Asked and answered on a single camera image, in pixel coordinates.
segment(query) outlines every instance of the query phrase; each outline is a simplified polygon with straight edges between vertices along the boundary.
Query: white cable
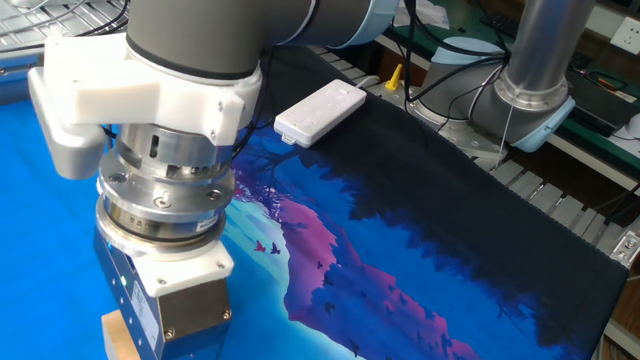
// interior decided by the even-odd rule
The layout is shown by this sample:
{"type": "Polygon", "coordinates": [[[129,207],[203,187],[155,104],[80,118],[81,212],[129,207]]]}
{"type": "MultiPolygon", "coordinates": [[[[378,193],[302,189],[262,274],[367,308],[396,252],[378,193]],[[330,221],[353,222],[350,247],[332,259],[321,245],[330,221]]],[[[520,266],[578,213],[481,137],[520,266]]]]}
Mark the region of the white cable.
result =
{"type": "Polygon", "coordinates": [[[29,14],[33,14],[34,12],[40,10],[40,8],[42,8],[43,6],[47,5],[48,3],[52,2],[53,0],[44,0],[43,2],[41,2],[38,6],[31,8],[30,10],[27,10],[25,12],[19,13],[19,14],[13,14],[13,15],[9,15],[7,17],[1,18],[0,22],[4,22],[7,20],[11,20],[11,19],[15,19],[17,17],[21,17],[21,16],[25,16],[25,15],[29,15],[29,14]]]}
{"type": "Polygon", "coordinates": [[[0,32],[0,36],[7,36],[7,35],[11,35],[11,34],[14,34],[14,33],[21,32],[21,31],[30,30],[30,29],[33,29],[33,28],[38,27],[38,26],[47,25],[47,24],[49,24],[49,23],[52,23],[52,22],[54,22],[54,21],[56,21],[56,20],[58,20],[58,19],[61,19],[61,18],[65,17],[65,16],[67,16],[67,15],[71,14],[71,13],[72,13],[72,12],[74,12],[77,8],[79,8],[80,6],[82,6],[86,1],[87,1],[87,0],[80,0],[77,4],[75,4],[75,5],[74,5],[73,7],[71,7],[69,10],[67,10],[67,11],[63,12],[63,13],[62,13],[62,14],[60,14],[60,15],[56,15],[56,16],[52,17],[51,19],[43,20],[43,21],[37,22],[37,23],[35,23],[35,24],[28,25],[28,26],[23,26],[23,27],[21,27],[21,28],[17,28],[17,29],[12,29],[12,30],[8,30],[8,31],[0,32]]]}
{"type": "Polygon", "coordinates": [[[485,80],[482,83],[482,87],[480,89],[478,89],[478,92],[476,93],[476,96],[473,98],[473,101],[471,102],[471,106],[469,107],[469,116],[468,118],[471,119],[471,112],[473,111],[473,109],[476,107],[476,103],[478,102],[478,98],[480,98],[480,93],[482,93],[482,91],[484,91],[485,87],[487,86],[487,84],[489,82],[492,81],[493,76],[500,71],[502,68],[504,67],[504,65],[500,65],[498,66],[495,70],[493,70],[493,72],[491,73],[491,75],[489,75],[489,77],[487,78],[487,80],[485,80]]]}
{"type": "Polygon", "coordinates": [[[504,126],[504,134],[502,135],[502,142],[500,142],[500,151],[498,152],[498,159],[496,160],[496,168],[498,168],[498,166],[500,165],[500,158],[502,157],[502,149],[504,149],[505,138],[507,137],[507,130],[509,129],[509,122],[511,121],[511,115],[513,114],[514,102],[511,103],[511,110],[509,110],[509,117],[507,118],[507,124],[504,126]]]}
{"type": "Polygon", "coordinates": [[[364,80],[360,81],[360,83],[358,85],[356,85],[356,88],[358,88],[358,89],[362,88],[364,85],[366,85],[369,82],[369,80],[372,80],[372,79],[376,80],[376,84],[380,82],[380,78],[379,77],[377,77],[375,75],[372,75],[372,76],[368,76],[368,77],[364,78],[364,80]]]}

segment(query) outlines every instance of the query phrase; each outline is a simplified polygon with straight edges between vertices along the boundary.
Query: black cable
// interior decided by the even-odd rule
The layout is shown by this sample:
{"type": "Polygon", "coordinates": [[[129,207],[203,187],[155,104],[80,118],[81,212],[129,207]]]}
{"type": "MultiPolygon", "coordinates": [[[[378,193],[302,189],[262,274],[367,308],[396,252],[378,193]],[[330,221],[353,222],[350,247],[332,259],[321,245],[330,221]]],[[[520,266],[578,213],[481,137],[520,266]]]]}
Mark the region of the black cable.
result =
{"type": "MultiPolygon", "coordinates": [[[[400,46],[400,43],[397,42],[397,41],[395,43],[396,43],[396,46],[398,46],[398,50],[400,51],[400,55],[402,56],[402,61],[404,62],[406,56],[404,55],[404,51],[402,51],[402,46],[400,46]]],[[[409,109],[407,108],[407,103],[408,103],[407,102],[407,98],[405,97],[404,98],[404,112],[406,112],[407,114],[411,115],[411,113],[409,112],[409,109]]]]}
{"type": "Polygon", "coordinates": [[[504,42],[504,39],[502,38],[502,34],[500,34],[500,31],[496,27],[495,22],[491,19],[491,16],[489,16],[489,12],[487,12],[484,6],[482,6],[482,3],[480,2],[480,0],[476,0],[476,3],[478,4],[478,7],[480,8],[480,10],[484,13],[484,16],[486,16],[487,19],[489,19],[491,23],[491,28],[496,33],[496,36],[498,37],[498,41],[500,42],[500,47],[502,48],[502,50],[505,51],[505,53],[507,54],[507,57],[511,57],[511,51],[509,51],[507,44],[504,42]]]}
{"type": "Polygon", "coordinates": [[[450,73],[448,73],[447,75],[441,77],[440,79],[438,79],[436,82],[434,82],[433,84],[429,85],[427,88],[425,88],[424,90],[422,90],[420,93],[418,93],[418,95],[416,95],[415,98],[412,97],[408,97],[408,101],[409,102],[416,102],[417,100],[419,100],[421,97],[423,97],[424,95],[426,95],[428,92],[430,92],[431,90],[435,89],[438,85],[442,84],[443,82],[449,80],[450,78],[454,77],[455,75],[473,68],[475,66],[478,65],[482,65],[482,64],[488,64],[491,62],[495,62],[496,60],[500,60],[500,59],[494,59],[494,58],[484,58],[484,59],[480,59],[480,60],[476,60],[474,62],[471,62],[469,64],[463,65],[459,68],[456,68],[455,70],[451,71],[450,73]]]}
{"type": "Polygon", "coordinates": [[[107,136],[107,147],[109,149],[113,149],[113,140],[118,137],[118,134],[113,132],[113,125],[109,124],[107,126],[102,126],[102,130],[104,134],[107,136]]]}
{"type": "Polygon", "coordinates": [[[592,209],[593,209],[593,210],[595,210],[595,211],[598,211],[598,210],[600,210],[600,209],[603,209],[603,208],[605,208],[605,207],[607,207],[607,206],[609,206],[609,205],[611,205],[611,204],[615,203],[616,201],[621,200],[622,198],[624,198],[625,196],[627,196],[627,194],[629,194],[629,191],[625,191],[624,193],[622,193],[622,194],[620,194],[620,195],[618,195],[618,196],[614,197],[613,199],[611,199],[611,200],[609,200],[609,201],[607,201],[607,202],[605,202],[605,203],[603,203],[603,204],[600,204],[600,205],[598,205],[598,206],[595,206],[595,207],[593,207],[592,209]]]}
{"type": "Polygon", "coordinates": [[[271,117],[271,119],[269,119],[269,121],[266,124],[264,124],[262,126],[255,126],[254,127],[255,130],[262,130],[264,128],[267,128],[267,127],[273,125],[273,123],[276,121],[276,115],[275,115],[276,112],[277,112],[276,111],[276,99],[275,99],[275,97],[273,95],[273,89],[271,88],[271,86],[269,86],[269,87],[267,87],[266,91],[269,92],[269,97],[271,99],[271,109],[272,109],[273,116],[271,117]]]}
{"type": "Polygon", "coordinates": [[[269,88],[269,79],[270,79],[269,75],[271,74],[271,65],[273,64],[273,52],[274,52],[274,49],[269,50],[269,56],[267,60],[268,61],[267,70],[264,75],[264,90],[263,90],[262,96],[260,96],[260,103],[257,106],[253,120],[251,121],[249,126],[247,126],[247,132],[244,134],[244,137],[242,138],[242,140],[240,140],[238,144],[234,146],[233,155],[231,156],[232,160],[235,159],[238,155],[240,155],[242,150],[244,150],[245,146],[247,146],[247,144],[249,143],[249,140],[251,139],[253,132],[257,129],[258,121],[260,121],[260,116],[262,115],[262,110],[264,108],[265,98],[267,97],[267,89],[269,88]]]}
{"type": "Polygon", "coordinates": [[[431,84],[430,86],[428,86],[427,88],[425,88],[424,90],[422,90],[420,93],[418,93],[418,95],[416,95],[416,97],[411,97],[411,94],[409,93],[409,88],[411,87],[411,72],[410,72],[410,67],[411,67],[411,54],[412,54],[412,49],[413,49],[413,39],[415,37],[415,29],[416,29],[416,23],[421,23],[420,19],[418,18],[418,15],[416,14],[415,11],[415,0],[404,0],[405,2],[405,6],[407,7],[407,10],[409,11],[409,41],[407,44],[407,55],[405,57],[405,87],[404,87],[404,92],[405,92],[405,98],[407,99],[408,102],[412,103],[412,102],[416,102],[418,99],[420,99],[421,97],[423,97],[424,95],[426,95],[428,92],[430,92],[431,90],[433,90],[434,88],[436,88],[438,85],[442,84],[443,82],[449,80],[450,78],[452,78],[453,76],[478,65],[482,65],[482,64],[486,64],[486,63],[490,63],[490,62],[494,62],[497,60],[504,60],[505,59],[505,54],[499,53],[500,56],[502,56],[501,58],[496,58],[493,57],[495,54],[493,53],[485,53],[488,54],[490,57],[485,57],[479,60],[476,60],[474,62],[471,62],[469,64],[466,64],[464,66],[461,66],[459,68],[456,68],[455,70],[451,71],[450,73],[448,73],[447,75],[443,76],[442,78],[438,79],[436,82],[434,82],[433,84],[431,84]]]}
{"type": "Polygon", "coordinates": [[[489,78],[489,79],[487,80],[487,82],[486,82],[486,83],[484,83],[484,84],[482,84],[482,85],[480,85],[480,86],[476,86],[475,88],[473,88],[473,89],[471,89],[471,90],[469,90],[469,91],[467,91],[467,92],[465,92],[465,93],[463,93],[463,94],[461,94],[461,95],[458,95],[456,98],[454,98],[453,100],[451,100],[451,102],[449,103],[449,108],[448,108],[448,110],[447,110],[447,117],[446,117],[446,120],[445,120],[445,122],[444,122],[442,125],[440,125],[440,127],[438,128],[438,131],[437,131],[437,132],[439,133],[439,132],[440,132],[440,131],[441,131],[441,130],[442,130],[442,129],[443,129],[443,128],[444,128],[444,127],[449,123],[449,120],[451,120],[451,108],[453,107],[453,104],[454,104],[456,101],[458,101],[458,99],[461,99],[461,98],[463,98],[463,97],[465,97],[465,96],[467,96],[467,95],[471,94],[472,92],[474,92],[474,91],[476,91],[476,90],[479,90],[479,89],[482,89],[481,91],[484,91],[484,89],[486,89],[489,85],[492,85],[493,83],[495,83],[496,81],[498,81],[498,78],[500,78],[500,75],[502,75],[502,71],[504,71],[504,68],[505,68],[505,66],[503,65],[503,66],[502,66],[502,68],[500,69],[500,71],[498,72],[498,75],[495,77],[495,79],[491,80],[491,78],[489,78]]]}
{"type": "MultiPolygon", "coordinates": [[[[427,39],[435,42],[438,46],[455,52],[455,53],[459,53],[459,54],[464,54],[464,55],[470,55],[470,56],[490,56],[490,57],[497,57],[497,56],[504,56],[503,53],[501,52],[495,52],[495,53],[490,53],[490,52],[484,52],[484,51],[474,51],[474,50],[468,50],[468,49],[463,49],[463,48],[459,48],[457,46],[451,45],[445,41],[443,41],[442,39],[438,38],[437,36],[435,36],[428,28],[427,26],[422,22],[422,20],[420,19],[420,17],[418,16],[417,12],[416,12],[416,2],[415,0],[404,0],[404,4],[405,7],[407,8],[407,12],[409,13],[409,27],[411,28],[411,22],[415,22],[417,23],[418,26],[418,30],[422,33],[422,35],[424,35],[427,39]]],[[[409,36],[409,41],[412,41],[414,39],[413,34],[411,34],[409,36]]]]}
{"type": "Polygon", "coordinates": [[[78,35],[78,36],[89,36],[89,35],[95,35],[97,32],[102,31],[108,27],[110,27],[113,24],[116,24],[118,21],[120,21],[120,19],[122,19],[123,16],[125,16],[125,14],[127,13],[127,9],[129,8],[129,2],[131,0],[124,0],[124,5],[122,5],[122,10],[120,10],[120,13],[118,15],[116,15],[116,17],[114,17],[113,19],[111,19],[111,21],[107,22],[106,24],[103,24],[101,26],[98,26],[97,28],[91,29],[89,31],[85,31],[82,34],[78,35]]]}
{"type": "MultiPolygon", "coordinates": [[[[507,68],[508,63],[509,63],[509,60],[505,58],[504,62],[502,63],[502,69],[500,69],[500,72],[498,73],[498,76],[495,78],[495,80],[491,81],[491,83],[487,83],[487,86],[484,86],[480,90],[480,93],[478,94],[478,101],[480,100],[480,97],[482,97],[482,94],[484,94],[484,91],[487,89],[487,87],[491,84],[494,84],[496,81],[498,81],[498,79],[500,78],[504,70],[507,68]]],[[[476,105],[478,105],[478,101],[475,101],[473,104],[471,104],[471,108],[469,109],[469,120],[473,120],[473,112],[476,110],[476,105]]]]}
{"type": "Polygon", "coordinates": [[[109,31],[105,31],[104,33],[102,33],[100,35],[115,34],[116,32],[118,32],[118,30],[122,29],[123,27],[125,27],[127,25],[129,25],[129,20],[123,21],[120,25],[114,27],[113,29],[111,29],[109,31]]]}

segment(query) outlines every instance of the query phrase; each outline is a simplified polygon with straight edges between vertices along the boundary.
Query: wooden block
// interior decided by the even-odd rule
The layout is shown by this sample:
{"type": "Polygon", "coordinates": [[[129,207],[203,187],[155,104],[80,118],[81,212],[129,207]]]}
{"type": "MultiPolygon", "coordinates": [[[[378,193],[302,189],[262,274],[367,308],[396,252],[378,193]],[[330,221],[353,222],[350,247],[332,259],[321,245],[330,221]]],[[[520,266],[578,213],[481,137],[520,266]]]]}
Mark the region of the wooden block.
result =
{"type": "Polygon", "coordinates": [[[140,360],[120,310],[102,317],[102,333],[109,360],[140,360]]]}

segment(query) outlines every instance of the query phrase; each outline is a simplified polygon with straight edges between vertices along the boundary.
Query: yellow clip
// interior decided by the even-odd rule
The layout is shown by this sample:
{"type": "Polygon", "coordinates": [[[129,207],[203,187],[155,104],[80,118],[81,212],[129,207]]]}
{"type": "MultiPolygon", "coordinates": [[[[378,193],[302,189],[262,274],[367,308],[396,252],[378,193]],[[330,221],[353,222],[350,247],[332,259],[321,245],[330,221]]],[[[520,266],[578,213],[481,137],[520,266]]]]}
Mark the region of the yellow clip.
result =
{"type": "Polygon", "coordinates": [[[387,81],[387,84],[384,86],[391,91],[396,91],[398,89],[398,83],[400,82],[400,74],[402,73],[402,64],[398,64],[396,68],[396,72],[393,73],[391,80],[387,81]]]}

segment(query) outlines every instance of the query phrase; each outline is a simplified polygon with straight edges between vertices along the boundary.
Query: black fabric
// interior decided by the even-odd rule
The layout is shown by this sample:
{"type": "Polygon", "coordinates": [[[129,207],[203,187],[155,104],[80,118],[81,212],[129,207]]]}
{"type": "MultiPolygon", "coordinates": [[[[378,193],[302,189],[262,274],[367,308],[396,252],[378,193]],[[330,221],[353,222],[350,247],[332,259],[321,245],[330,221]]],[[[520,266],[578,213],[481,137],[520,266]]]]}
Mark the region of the black fabric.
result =
{"type": "MultiPolygon", "coordinates": [[[[271,70],[275,112],[335,78],[346,78],[308,49],[278,49],[271,70]]],[[[364,186],[354,193],[354,218],[423,224],[450,239],[447,255],[480,262],[484,280],[509,301],[535,293],[540,346],[570,343],[592,352],[628,271],[477,167],[402,109],[371,94],[309,153],[330,163],[332,176],[364,186]]]]}

